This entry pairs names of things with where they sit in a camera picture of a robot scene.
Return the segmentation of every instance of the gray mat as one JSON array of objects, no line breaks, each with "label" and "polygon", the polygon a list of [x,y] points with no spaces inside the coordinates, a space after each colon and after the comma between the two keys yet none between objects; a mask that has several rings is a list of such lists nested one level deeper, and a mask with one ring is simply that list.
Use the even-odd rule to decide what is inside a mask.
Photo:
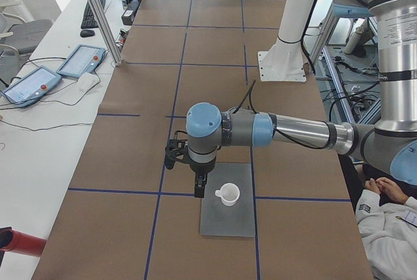
[{"label": "gray mat", "polygon": [[[225,206],[214,195],[227,182],[239,187],[240,198]],[[255,236],[252,171],[248,163],[217,163],[208,174],[205,198],[201,201],[200,234],[203,236]]]}]

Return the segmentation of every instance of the logo on sweatshirt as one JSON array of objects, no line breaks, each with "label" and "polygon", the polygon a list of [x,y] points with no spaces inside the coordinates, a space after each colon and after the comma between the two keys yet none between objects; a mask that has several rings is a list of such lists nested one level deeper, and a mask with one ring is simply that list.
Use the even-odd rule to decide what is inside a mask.
[{"label": "logo on sweatshirt", "polygon": [[366,205],[366,204],[359,205],[359,210],[364,210],[367,213],[371,212],[371,208],[369,207],[369,205]]}]

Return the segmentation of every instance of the human hand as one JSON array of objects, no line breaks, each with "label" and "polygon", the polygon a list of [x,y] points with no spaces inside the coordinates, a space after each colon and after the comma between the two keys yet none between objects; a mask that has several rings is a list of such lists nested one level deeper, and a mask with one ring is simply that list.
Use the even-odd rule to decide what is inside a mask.
[{"label": "human hand", "polygon": [[380,195],[381,191],[378,188],[377,183],[375,182],[374,178],[371,178],[370,180],[366,180],[365,182],[365,189],[375,192],[376,194]]},{"label": "human hand", "polygon": [[378,178],[377,185],[380,191],[387,194],[395,203],[404,204],[409,199],[394,181],[386,177]]}]

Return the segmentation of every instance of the white sweatshirt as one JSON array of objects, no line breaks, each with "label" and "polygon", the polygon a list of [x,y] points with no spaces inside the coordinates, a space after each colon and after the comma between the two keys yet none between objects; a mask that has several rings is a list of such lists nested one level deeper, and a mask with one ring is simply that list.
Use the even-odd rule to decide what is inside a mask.
[{"label": "white sweatshirt", "polygon": [[405,205],[379,206],[379,195],[365,189],[358,201],[356,221],[376,279],[417,279],[417,228],[395,218],[406,211],[417,213],[413,197]]}]

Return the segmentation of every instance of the person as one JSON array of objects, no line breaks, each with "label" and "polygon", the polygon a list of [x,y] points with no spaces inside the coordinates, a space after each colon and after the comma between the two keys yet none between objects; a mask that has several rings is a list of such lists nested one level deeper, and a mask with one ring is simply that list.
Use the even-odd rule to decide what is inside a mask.
[{"label": "person", "polygon": [[[394,203],[379,206],[381,193]],[[371,178],[365,183],[355,214],[375,278],[416,280],[417,200],[386,177]]]}]

